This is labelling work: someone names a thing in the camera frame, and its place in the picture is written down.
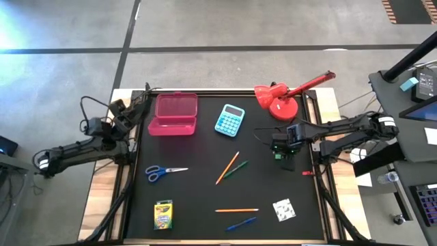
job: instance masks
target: red desk lamp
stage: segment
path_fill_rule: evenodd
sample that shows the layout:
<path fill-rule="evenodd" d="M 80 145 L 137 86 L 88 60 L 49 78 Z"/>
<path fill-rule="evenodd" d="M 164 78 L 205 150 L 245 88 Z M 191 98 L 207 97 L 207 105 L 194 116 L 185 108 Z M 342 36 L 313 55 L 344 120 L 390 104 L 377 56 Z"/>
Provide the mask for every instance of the red desk lamp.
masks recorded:
<path fill-rule="evenodd" d="M 279 83 L 271 87 L 267 85 L 257 85 L 255 86 L 255 95 L 261 108 L 269 108 L 273 117 L 278 120 L 288 121 L 293 119 L 298 113 L 298 103 L 292 98 L 293 96 L 334 78 L 335 73 L 328 71 L 292 91 L 289 91 L 288 86 L 284 83 Z"/>

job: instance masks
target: scissors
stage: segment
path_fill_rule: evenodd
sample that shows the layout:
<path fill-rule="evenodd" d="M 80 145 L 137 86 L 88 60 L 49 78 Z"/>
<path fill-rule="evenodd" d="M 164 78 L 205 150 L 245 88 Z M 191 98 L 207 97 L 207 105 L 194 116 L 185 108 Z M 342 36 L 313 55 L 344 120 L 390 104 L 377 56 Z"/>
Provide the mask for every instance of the scissors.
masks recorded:
<path fill-rule="evenodd" d="M 148 176 L 149 182 L 156 182 L 161 176 L 169 172 L 185 171 L 188 168 L 165 168 L 158 165 L 153 165 L 145 169 L 145 175 Z"/>

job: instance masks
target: gray floor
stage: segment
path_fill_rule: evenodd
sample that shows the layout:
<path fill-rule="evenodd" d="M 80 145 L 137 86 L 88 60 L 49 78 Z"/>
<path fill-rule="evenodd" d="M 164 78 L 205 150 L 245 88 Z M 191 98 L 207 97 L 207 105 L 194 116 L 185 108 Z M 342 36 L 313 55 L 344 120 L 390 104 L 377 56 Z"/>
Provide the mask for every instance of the gray floor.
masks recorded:
<path fill-rule="evenodd" d="M 122 47 L 133 0 L 0 1 L 0 49 Z M 286 44 L 410 44 L 431 25 L 392 25 L 379 0 L 148 0 L 141 3 L 131 47 Z M 121 88 L 252 87 L 285 81 L 296 87 L 326 70 L 337 73 L 339 105 L 371 90 L 367 75 L 389 68 L 408 50 L 130 54 Z M 437 59 L 433 52 L 426 59 Z M 43 148 L 85 137 L 79 132 L 82 95 L 108 101 L 119 54 L 0 55 L 0 135 L 20 144 L 28 161 Z M 363 111 L 371 98 L 341 108 Z M 105 108 L 87 103 L 88 115 Z M 371 109 L 378 109 L 377 103 Z M 92 164 L 36 182 L 13 237 L 15 245 L 74 242 Z M 423 245 L 417 224 L 402 227 L 379 215 L 397 210 L 391 196 L 365 196 L 372 238 Z"/>

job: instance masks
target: green pencil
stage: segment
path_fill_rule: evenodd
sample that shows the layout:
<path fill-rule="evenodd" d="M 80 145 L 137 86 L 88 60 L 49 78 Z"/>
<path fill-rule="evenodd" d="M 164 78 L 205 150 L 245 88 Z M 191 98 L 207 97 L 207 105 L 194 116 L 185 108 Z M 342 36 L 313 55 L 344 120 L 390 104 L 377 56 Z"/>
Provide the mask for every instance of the green pencil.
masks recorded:
<path fill-rule="evenodd" d="M 243 161 L 243 163 L 239 164 L 236 168 L 232 169 L 231 171 L 227 172 L 223 178 L 229 177 L 231 174 L 233 174 L 235 171 L 246 165 L 249 161 Z"/>

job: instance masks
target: scissor blade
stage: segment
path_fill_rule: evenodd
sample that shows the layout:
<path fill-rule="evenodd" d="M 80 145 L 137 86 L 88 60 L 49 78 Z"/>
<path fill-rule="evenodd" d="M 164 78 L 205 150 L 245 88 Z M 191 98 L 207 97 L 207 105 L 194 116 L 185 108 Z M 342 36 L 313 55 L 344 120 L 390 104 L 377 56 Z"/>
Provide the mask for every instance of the scissor blade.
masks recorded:
<path fill-rule="evenodd" d="M 169 168 L 167 169 L 167 172 L 179 172 L 179 171 L 185 171 L 188 170 L 188 168 Z"/>

